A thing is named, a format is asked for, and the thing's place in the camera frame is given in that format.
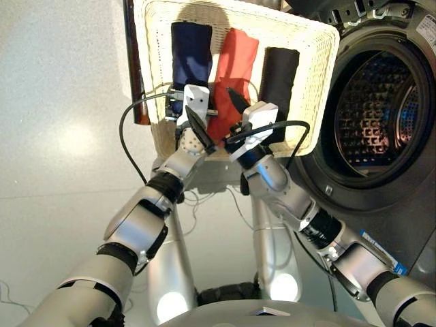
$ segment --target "laundry basket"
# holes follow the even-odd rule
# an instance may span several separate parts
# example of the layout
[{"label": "laundry basket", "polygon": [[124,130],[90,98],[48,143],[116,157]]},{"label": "laundry basket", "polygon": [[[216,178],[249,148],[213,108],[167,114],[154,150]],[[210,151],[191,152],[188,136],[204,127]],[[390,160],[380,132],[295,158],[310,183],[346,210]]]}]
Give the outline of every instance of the laundry basket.
[{"label": "laundry basket", "polygon": [[[309,135],[297,155],[310,153],[316,145],[322,115],[330,86],[339,34],[334,27],[298,16],[279,12],[252,3],[233,0],[136,0],[135,21],[144,89],[147,95],[166,92],[172,84],[171,24],[177,21],[196,22],[213,28],[211,52],[215,80],[219,52],[230,28],[243,30],[259,40],[253,64],[249,94],[254,104],[262,79],[266,48],[297,50],[300,62],[296,70],[288,120],[306,121]],[[150,101],[149,118],[157,153],[166,158],[174,150],[174,122],[165,120],[165,99]],[[301,127],[288,127],[283,142],[270,144],[277,157],[286,157],[294,150],[303,133]],[[209,159],[225,159],[217,151]]]}]

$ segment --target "silver robot arm segment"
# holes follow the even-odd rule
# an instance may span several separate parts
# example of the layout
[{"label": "silver robot arm segment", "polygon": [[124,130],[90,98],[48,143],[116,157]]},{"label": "silver robot arm segment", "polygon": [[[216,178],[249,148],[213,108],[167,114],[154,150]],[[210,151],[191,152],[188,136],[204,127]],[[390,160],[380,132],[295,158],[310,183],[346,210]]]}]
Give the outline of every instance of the silver robot arm segment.
[{"label": "silver robot arm segment", "polygon": [[[244,129],[244,123],[229,137]],[[277,217],[303,234],[345,289],[358,300],[372,300],[387,327],[436,326],[436,294],[409,277],[392,272],[378,248],[330,216],[292,182],[288,171],[248,138],[226,144],[243,168],[246,191],[261,199]]]},{"label": "silver robot arm segment", "polygon": [[178,150],[115,215],[97,254],[78,265],[21,326],[123,326],[135,269],[162,245],[168,233],[165,218],[206,156],[185,124]]}]

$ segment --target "red cloth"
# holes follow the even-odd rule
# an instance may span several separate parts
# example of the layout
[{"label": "red cloth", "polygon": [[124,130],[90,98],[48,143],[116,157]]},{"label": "red cloth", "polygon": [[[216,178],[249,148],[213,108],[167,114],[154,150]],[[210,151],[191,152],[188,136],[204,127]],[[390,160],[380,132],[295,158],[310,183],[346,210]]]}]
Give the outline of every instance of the red cloth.
[{"label": "red cloth", "polygon": [[225,36],[219,55],[213,93],[218,116],[210,119],[207,129],[208,134],[215,141],[229,134],[231,126],[242,119],[242,115],[233,106],[226,88],[237,90],[247,101],[250,101],[248,84],[258,45],[258,40],[238,29],[230,29]]}]

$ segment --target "gray floor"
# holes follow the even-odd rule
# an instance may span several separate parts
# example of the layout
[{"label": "gray floor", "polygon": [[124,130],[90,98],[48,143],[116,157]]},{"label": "gray floor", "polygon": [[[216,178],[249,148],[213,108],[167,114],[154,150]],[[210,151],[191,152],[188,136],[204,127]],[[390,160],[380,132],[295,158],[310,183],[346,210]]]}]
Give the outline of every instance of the gray floor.
[{"label": "gray floor", "polygon": [[[106,224],[141,185],[117,131],[130,102],[123,13],[121,0],[1,0],[0,8],[0,279],[12,300],[36,306],[95,253]],[[148,172],[156,157],[150,129],[127,121],[126,142]],[[249,200],[236,196],[249,218]],[[252,280],[251,230],[230,193],[197,215],[186,241],[198,289]],[[188,230],[191,208],[182,205],[180,216]],[[223,244],[229,226],[232,240]],[[327,279],[297,251],[302,301],[330,309]],[[138,277],[127,326],[147,325],[142,284]],[[340,311],[362,318],[338,293]],[[0,303],[0,326],[26,315]]]}]

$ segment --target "washing machine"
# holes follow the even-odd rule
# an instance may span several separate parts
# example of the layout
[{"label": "washing machine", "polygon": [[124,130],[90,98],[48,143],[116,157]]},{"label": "washing machine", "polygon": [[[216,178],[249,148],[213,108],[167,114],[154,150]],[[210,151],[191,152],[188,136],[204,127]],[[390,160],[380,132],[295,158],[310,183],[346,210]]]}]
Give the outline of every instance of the washing machine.
[{"label": "washing machine", "polygon": [[288,2],[341,35],[320,138],[292,178],[435,288],[436,1]]}]

